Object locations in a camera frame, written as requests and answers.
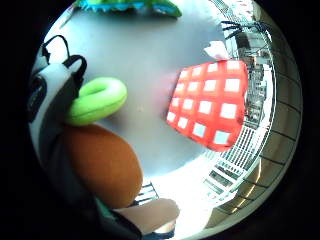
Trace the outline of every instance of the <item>black strap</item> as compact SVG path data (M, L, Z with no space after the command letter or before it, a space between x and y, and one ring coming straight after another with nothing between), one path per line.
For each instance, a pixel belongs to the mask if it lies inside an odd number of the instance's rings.
M74 73L72 73L73 75L73 80L77 86L78 89L80 89L82 82L83 82L83 75L84 72L87 69L87 61L84 57L82 57L81 55L71 55L70 57L68 57L67 60L65 60L63 62L63 64L69 68L71 65L73 65L75 62L77 62L78 60L81 61L81 65L78 68L77 71L75 71Z
M67 56L68 56L68 58L70 57L69 46L68 46L68 42L65 39L65 37L62 36L62 35L55 35L52 38L50 38L48 41L46 41L45 43L42 44L42 55L46 58L48 64L49 64L49 60L50 60L50 55L51 54L49 53L49 51L47 49L47 46L48 46L49 43L51 43L57 37L61 38L62 41L64 42L64 44L66 46L66 49L67 49Z

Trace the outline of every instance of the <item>green ring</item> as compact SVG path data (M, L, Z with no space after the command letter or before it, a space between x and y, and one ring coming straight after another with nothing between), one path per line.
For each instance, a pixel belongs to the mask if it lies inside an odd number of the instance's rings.
M83 85L66 115L66 123L84 126L118 111L127 99L126 86L116 78L99 77Z

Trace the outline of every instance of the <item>pink object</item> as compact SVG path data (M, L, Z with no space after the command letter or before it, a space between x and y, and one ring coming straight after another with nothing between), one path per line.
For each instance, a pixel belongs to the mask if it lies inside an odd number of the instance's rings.
M236 142L244 119L248 88L246 64L208 62L184 68L167 113L167 123L217 152Z

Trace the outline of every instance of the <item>railing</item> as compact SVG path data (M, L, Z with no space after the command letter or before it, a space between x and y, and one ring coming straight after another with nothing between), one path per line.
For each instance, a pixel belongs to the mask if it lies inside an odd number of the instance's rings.
M228 21L237 23L246 22L245 17L235 15L231 8L222 0L211 0ZM217 207L232 199L243 179L248 176L259 162L259 155L268 138L275 109L276 101L276 79L272 54L270 52L270 39L264 33L251 31L244 28L246 32L255 33L257 38L263 42L259 51L266 51L267 61L256 58L259 52L239 51L235 39L232 41L236 49L232 50L233 58L242 59L247 63L249 73L249 84L246 94L246 115L244 125L235 145L226 152L217 153L208 150L203 157L212 162L212 169L208 176L204 177L203 183L208 187L208 197L213 207Z

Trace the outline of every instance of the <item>red cushion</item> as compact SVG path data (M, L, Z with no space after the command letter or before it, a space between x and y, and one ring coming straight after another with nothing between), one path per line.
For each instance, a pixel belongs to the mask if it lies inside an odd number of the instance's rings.
M214 151L226 151L240 134L247 88L248 72L243 61L184 68L170 102L167 123Z

